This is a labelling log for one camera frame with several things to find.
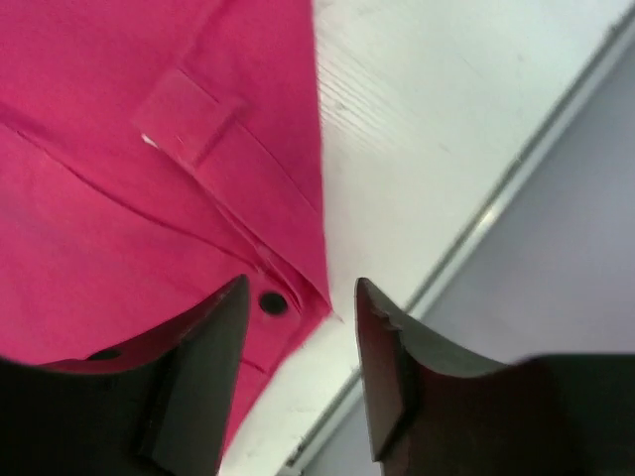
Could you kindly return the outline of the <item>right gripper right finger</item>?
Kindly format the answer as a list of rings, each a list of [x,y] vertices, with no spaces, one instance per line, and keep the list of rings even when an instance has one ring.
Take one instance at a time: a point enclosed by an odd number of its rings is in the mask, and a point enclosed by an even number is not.
[[[630,475],[634,358],[503,364],[439,335],[371,281],[356,333],[371,455],[386,475]]]

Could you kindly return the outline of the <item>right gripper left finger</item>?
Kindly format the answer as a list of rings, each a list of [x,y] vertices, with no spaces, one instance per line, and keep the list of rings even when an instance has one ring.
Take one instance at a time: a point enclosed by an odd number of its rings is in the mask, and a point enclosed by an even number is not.
[[[237,277],[84,360],[1,363],[5,475],[214,475],[249,317]]]

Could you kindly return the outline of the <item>pink trousers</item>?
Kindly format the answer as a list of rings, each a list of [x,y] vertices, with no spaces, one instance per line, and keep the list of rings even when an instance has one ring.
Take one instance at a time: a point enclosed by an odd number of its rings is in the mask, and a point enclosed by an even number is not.
[[[330,313],[308,1],[1,5],[1,352],[81,358],[234,277],[228,434]]]

